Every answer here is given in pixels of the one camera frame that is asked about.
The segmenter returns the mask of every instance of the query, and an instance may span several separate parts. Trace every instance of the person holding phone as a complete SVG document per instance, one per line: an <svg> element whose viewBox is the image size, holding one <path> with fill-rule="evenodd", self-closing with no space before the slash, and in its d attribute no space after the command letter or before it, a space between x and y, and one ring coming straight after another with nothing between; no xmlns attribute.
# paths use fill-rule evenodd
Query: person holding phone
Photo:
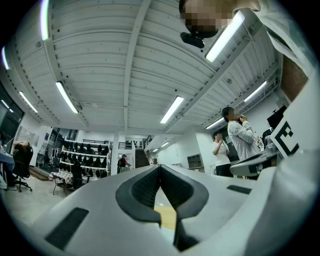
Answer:
<svg viewBox="0 0 320 256"><path fill-rule="evenodd" d="M230 160L228 155L230 154L228 146L224 143L223 136L221 132L215 132L213 134L214 142L213 142L213 154L215 156L215 170L216 175L225 176L225 177L233 177L230 172Z"/></svg>
<svg viewBox="0 0 320 256"><path fill-rule="evenodd" d="M255 144L254 131L246 116L235 114L235 110L228 106L222 110L222 117L228 122L228 135L240 161L260 153Z"/></svg>

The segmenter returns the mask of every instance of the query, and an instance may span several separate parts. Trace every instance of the staircase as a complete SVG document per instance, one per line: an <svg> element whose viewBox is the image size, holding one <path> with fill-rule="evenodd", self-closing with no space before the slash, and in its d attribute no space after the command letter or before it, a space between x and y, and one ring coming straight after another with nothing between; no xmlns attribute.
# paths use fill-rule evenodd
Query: staircase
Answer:
<svg viewBox="0 0 320 256"><path fill-rule="evenodd" d="M135 150L135 168L149 166L149 162L143 149Z"/></svg>

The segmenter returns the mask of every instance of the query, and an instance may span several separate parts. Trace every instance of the black rubber pad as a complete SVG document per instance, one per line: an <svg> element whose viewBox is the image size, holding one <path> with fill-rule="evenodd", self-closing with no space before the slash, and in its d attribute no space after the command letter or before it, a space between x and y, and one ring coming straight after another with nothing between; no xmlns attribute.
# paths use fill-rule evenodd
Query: black rubber pad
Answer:
<svg viewBox="0 0 320 256"><path fill-rule="evenodd" d="M247 194L249 195L251 192L251 188L243 187L243 186L237 186L237 185L230 185L227 187L228 190L233 190L239 193Z"/></svg>
<svg viewBox="0 0 320 256"><path fill-rule="evenodd" d="M53 246L63 250L71 237L84 221L89 211L82 208L73 209L58 226L45 238Z"/></svg>

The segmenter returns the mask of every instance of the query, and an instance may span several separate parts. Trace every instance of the table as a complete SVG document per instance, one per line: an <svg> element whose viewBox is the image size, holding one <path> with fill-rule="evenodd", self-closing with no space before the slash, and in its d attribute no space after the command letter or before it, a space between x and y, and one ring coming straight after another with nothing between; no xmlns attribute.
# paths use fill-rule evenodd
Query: table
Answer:
<svg viewBox="0 0 320 256"><path fill-rule="evenodd" d="M247 176L253 177L257 176L259 172L264 169L263 163L277 156L279 159L281 156L279 155L279 151L274 152L267 156L266 151L262 152L257 158L242 161L241 163L236 163L230 167L230 172L236 176Z"/></svg>
<svg viewBox="0 0 320 256"><path fill-rule="evenodd" d="M1 188L3 187L5 190L7 189L7 177L6 172L4 171L4 164L6 168L12 172L15 168L15 160L12 155L7 154L4 151L0 151L0 174L2 175L2 180L0 181Z"/></svg>

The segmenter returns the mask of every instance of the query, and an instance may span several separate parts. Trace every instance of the floor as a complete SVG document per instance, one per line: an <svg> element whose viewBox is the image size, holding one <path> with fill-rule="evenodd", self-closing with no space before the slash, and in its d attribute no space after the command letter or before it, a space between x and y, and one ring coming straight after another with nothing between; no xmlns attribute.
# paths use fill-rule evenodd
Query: floor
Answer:
<svg viewBox="0 0 320 256"><path fill-rule="evenodd" d="M21 186L22 192L4 191L0 189L1 198L11 216L32 226L37 218L63 200L66 195L63 188L55 187L54 181L41 181L34 176L25 179L32 188ZM160 188L156 194L154 210L161 214L161 232L170 242L173 242L176 228L176 212Z"/></svg>

